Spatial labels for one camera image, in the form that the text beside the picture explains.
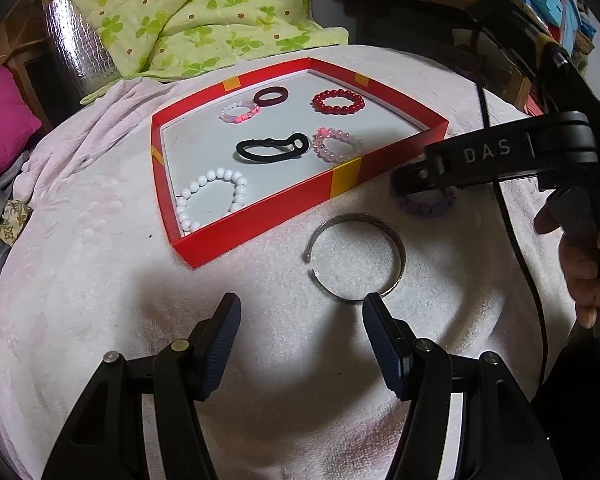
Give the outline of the person's right hand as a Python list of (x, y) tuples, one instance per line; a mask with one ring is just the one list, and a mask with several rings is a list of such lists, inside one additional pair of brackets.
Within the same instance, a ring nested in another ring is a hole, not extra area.
[[(544, 205), (534, 218), (534, 229), (539, 235), (556, 231), (559, 223)], [(597, 237), (600, 250), (600, 234)], [(600, 310), (600, 278), (598, 264), (593, 253), (582, 247), (571, 245), (562, 234), (558, 245), (558, 258), (570, 297), (576, 306), (577, 321), (588, 330), (597, 320)]]

